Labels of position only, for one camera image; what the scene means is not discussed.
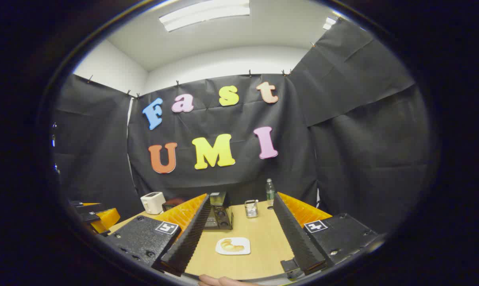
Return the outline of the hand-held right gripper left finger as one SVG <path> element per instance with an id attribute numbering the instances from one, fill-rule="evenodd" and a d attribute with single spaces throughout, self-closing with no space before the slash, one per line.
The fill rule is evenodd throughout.
<path id="1" fill-rule="evenodd" d="M 185 272 L 212 209 L 202 194 L 157 218 L 138 215 L 107 235 L 106 241 L 124 257 L 162 272 Z"/>

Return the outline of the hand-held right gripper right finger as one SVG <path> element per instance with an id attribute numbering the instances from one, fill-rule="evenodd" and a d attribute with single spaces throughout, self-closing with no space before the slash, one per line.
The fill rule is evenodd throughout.
<path id="1" fill-rule="evenodd" d="M 347 213 L 332 216 L 287 194 L 276 193 L 273 209 L 294 257 L 285 272 L 309 275 L 331 268 L 373 243 L 378 233 Z"/>

